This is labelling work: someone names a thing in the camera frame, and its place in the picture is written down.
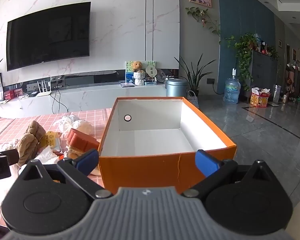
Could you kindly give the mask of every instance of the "floor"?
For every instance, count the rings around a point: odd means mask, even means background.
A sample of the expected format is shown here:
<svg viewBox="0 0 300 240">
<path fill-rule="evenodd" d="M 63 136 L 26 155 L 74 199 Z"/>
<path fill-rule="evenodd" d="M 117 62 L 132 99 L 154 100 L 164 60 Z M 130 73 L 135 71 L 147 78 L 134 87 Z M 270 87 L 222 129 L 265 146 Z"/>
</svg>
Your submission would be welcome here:
<svg viewBox="0 0 300 240">
<path fill-rule="evenodd" d="M 300 201 L 300 104 L 255 108 L 218 99 L 199 101 L 199 108 L 237 144 L 235 161 L 263 159 L 293 205 Z"/>
</svg>

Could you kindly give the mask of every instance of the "blue wall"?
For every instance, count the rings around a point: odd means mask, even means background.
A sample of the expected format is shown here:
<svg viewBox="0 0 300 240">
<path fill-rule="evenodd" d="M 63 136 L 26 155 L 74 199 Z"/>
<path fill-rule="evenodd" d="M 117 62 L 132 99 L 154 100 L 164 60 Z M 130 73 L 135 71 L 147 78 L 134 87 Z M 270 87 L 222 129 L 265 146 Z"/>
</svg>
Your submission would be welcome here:
<svg viewBox="0 0 300 240">
<path fill-rule="evenodd" d="M 218 93 L 225 88 L 236 66 L 235 49 L 227 47 L 224 38 L 236 39 L 245 33 L 258 33 L 268 45 L 275 46 L 274 14 L 258 0 L 219 0 L 221 46 L 218 75 Z"/>
</svg>

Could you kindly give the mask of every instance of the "power cord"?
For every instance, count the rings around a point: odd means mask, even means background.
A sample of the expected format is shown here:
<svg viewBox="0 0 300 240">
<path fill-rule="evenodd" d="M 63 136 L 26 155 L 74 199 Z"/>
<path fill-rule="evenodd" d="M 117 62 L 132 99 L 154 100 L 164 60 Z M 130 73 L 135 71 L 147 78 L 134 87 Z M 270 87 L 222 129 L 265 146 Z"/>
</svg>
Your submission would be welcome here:
<svg viewBox="0 0 300 240">
<path fill-rule="evenodd" d="M 224 94 L 224 92 L 221 93 L 221 94 L 219 94 L 219 93 L 217 93 L 217 92 L 214 90 L 214 82 L 212 83 L 212 88 L 213 88 L 213 91 L 214 91 L 217 95 L 223 95 L 223 94 Z"/>
<path fill-rule="evenodd" d="M 59 101 L 56 99 L 57 92 L 59 93 Z M 67 109 L 67 113 L 69 112 L 68 107 L 66 107 L 63 103 L 60 102 L 60 100 L 61 100 L 61 94 L 60 94 L 59 88 L 57 88 L 54 97 L 51 94 L 50 94 L 50 96 L 53 98 L 53 102 L 52 102 L 52 106 L 51 106 L 51 111 L 52 111 L 53 114 L 54 114 L 54 112 L 53 112 L 54 101 L 57 101 L 59 103 L 58 114 L 60 114 L 60 104 L 63 105 Z"/>
</svg>

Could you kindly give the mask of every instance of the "wall-mounted flat screen tv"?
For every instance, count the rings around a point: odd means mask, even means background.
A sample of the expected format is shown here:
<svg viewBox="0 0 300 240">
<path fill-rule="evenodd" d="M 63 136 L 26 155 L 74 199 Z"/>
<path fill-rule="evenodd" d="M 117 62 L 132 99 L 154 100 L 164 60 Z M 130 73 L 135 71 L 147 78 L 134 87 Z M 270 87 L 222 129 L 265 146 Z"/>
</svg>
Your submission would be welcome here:
<svg viewBox="0 0 300 240">
<path fill-rule="evenodd" d="M 34 12 L 8 22 L 7 70 L 89 56 L 91 2 Z"/>
</svg>

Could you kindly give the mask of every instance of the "orange cardboard box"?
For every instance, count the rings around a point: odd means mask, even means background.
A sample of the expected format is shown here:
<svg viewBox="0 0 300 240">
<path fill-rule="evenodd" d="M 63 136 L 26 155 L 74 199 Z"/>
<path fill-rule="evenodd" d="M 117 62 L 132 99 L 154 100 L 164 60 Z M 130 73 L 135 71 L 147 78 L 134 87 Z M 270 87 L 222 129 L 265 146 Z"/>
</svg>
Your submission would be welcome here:
<svg viewBox="0 0 300 240">
<path fill-rule="evenodd" d="M 204 176 L 195 152 L 232 159 L 237 146 L 185 98 L 117 98 L 99 145 L 105 188 L 175 186 L 178 193 Z"/>
</svg>

